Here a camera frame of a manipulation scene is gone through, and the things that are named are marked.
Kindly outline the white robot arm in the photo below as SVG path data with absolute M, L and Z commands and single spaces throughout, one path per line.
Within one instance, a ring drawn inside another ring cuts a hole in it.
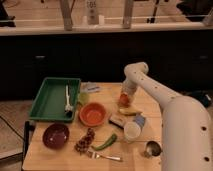
M 147 75 L 145 62 L 124 67 L 122 90 L 145 90 L 162 109 L 161 171 L 213 171 L 211 117 L 195 98 L 182 95 Z

